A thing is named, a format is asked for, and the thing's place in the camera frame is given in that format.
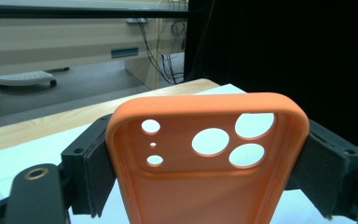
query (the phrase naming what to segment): small hole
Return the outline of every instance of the small hole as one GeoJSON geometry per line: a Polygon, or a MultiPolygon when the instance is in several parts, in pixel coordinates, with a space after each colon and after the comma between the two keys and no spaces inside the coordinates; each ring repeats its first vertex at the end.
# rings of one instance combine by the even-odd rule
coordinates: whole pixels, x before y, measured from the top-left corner
{"type": "Polygon", "coordinates": [[[258,144],[245,144],[235,148],[228,160],[234,166],[244,168],[256,164],[264,157],[264,148],[258,144]]]}
{"type": "Polygon", "coordinates": [[[38,178],[44,176],[47,173],[48,173],[47,168],[36,168],[36,169],[33,169],[32,171],[28,172],[25,175],[25,179],[35,180],[35,179],[38,179],[38,178]]]}
{"type": "Polygon", "coordinates": [[[84,151],[83,148],[77,148],[77,149],[74,150],[74,153],[75,153],[75,154],[80,154],[80,153],[82,153],[83,151],[84,151]]]}
{"type": "Polygon", "coordinates": [[[154,119],[147,119],[142,122],[142,129],[144,129],[144,131],[147,133],[156,133],[158,132],[159,128],[159,123],[154,119]]]}
{"type": "Polygon", "coordinates": [[[227,146],[228,133],[221,129],[205,129],[194,136],[191,143],[196,152],[203,156],[216,155],[227,146]]]}
{"type": "Polygon", "coordinates": [[[235,123],[235,132],[245,138],[266,133],[274,122],[273,113],[241,114],[235,123]]]}
{"type": "Polygon", "coordinates": [[[147,163],[150,166],[159,166],[162,164],[164,160],[162,159],[162,157],[158,156],[158,155],[153,155],[153,156],[149,156],[147,158],[147,163]]]}
{"type": "Polygon", "coordinates": [[[349,155],[354,155],[355,154],[355,152],[352,149],[345,149],[344,152],[349,154],[349,155]]]}

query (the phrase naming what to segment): floor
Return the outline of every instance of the floor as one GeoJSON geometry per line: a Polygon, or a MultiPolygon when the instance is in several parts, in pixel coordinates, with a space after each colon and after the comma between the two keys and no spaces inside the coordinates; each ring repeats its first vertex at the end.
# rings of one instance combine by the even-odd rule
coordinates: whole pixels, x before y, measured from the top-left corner
{"type": "MultiPolygon", "coordinates": [[[[183,55],[172,57],[173,70],[183,71],[183,55]]],[[[51,73],[56,87],[42,83],[0,88],[0,127],[63,111],[150,91],[124,68],[123,61],[71,67],[51,73]]],[[[172,84],[160,77],[159,88],[172,84]]]]}

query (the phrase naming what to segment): desk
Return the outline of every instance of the desk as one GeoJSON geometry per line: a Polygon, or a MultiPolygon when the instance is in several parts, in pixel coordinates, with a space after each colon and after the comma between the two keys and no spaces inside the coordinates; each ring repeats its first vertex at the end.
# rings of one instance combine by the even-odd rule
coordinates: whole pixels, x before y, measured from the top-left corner
{"type": "MultiPolygon", "coordinates": [[[[227,93],[241,91],[232,85],[216,87],[217,84],[200,79],[0,128],[0,149],[5,148],[0,150],[0,197],[8,196],[10,183],[14,175],[21,170],[38,163],[60,163],[61,151],[86,130],[90,123],[105,114],[112,113],[126,100],[140,96],[193,94],[207,90],[227,93]]],[[[106,204],[101,218],[71,215],[72,223],[129,223],[117,184],[106,204]]],[[[334,217],[332,221],[328,221],[319,214],[301,190],[291,190],[283,193],[271,223],[354,224],[355,222],[345,217],[334,217]]]]}

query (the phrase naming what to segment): black horizontal rail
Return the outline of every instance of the black horizontal rail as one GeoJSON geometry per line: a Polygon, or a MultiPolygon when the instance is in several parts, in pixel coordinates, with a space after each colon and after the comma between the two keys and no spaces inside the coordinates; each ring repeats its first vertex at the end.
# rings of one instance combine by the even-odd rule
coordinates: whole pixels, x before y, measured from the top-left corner
{"type": "Polygon", "coordinates": [[[0,19],[189,18],[202,14],[203,11],[0,6],[0,19]]]}

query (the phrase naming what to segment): white circle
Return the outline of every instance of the white circle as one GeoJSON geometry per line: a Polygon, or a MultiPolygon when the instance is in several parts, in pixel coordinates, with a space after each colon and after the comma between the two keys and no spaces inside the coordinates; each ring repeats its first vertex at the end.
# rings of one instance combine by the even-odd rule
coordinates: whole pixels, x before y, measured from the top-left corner
{"type": "Polygon", "coordinates": [[[153,156],[149,156],[147,158],[147,162],[149,163],[149,165],[151,166],[157,166],[162,164],[164,160],[162,159],[162,157],[158,156],[158,155],[153,155],[153,156]]]}
{"type": "Polygon", "coordinates": [[[191,146],[199,154],[210,156],[225,149],[228,140],[228,133],[221,129],[210,128],[197,133],[193,138],[191,146]]]}
{"type": "Polygon", "coordinates": [[[235,123],[235,132],[245,138],[260,136],[274,122],[273,113],[241,114],[235,123]]]}
{"type": "Polygon", "coordinates": [[[236,147],[229,154],[228,160],[235,166],[246,167],[257,163],[263,157],[264,148],[252,143],[236,147]]]}
{"type": "Polygon", "coordinates": [[[159,123],[154,119],[147,119],[142,122],[142,129],[147,133],[156,133],[159,130],[159,123]]]}

